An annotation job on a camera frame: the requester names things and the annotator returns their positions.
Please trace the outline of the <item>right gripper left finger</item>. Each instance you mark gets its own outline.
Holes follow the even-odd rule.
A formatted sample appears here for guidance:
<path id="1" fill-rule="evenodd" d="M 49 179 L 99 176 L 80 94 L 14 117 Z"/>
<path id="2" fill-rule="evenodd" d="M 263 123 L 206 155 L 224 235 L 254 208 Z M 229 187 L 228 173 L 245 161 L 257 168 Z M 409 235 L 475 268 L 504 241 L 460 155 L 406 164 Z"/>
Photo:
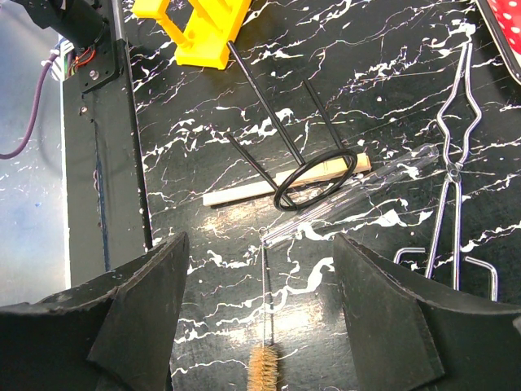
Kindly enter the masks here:
<path id="1" fill-rule="evenodd" d="M 169 390 L 187 233 L 39 302 L 1 308 L 3 390 Z"/>

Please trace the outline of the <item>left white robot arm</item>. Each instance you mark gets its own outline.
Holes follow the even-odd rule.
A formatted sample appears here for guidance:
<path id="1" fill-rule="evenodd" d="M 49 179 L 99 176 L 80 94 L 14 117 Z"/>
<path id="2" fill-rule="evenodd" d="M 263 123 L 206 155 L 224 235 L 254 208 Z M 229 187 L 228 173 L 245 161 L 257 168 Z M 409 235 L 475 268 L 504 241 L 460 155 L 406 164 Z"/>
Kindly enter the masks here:
<path id="1" fill-rule="evenodd" d="M 105 33 L 106 23 L 87 1 L 14 0 L 41 29 L 51 28 L 76 48 L 95 45 Z"/>

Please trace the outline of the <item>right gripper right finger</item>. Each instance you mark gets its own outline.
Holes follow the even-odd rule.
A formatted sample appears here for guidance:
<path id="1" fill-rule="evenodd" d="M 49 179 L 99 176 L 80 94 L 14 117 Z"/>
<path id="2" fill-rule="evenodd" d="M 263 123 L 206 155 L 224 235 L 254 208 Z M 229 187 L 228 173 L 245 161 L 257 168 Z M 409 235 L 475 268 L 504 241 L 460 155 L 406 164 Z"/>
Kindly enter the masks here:
<path id="1" fill-rule="evenodd" d="M 453 290 L 345 234 L 333 260 L 362 390 L 518 390 L 520 308 Z"/>

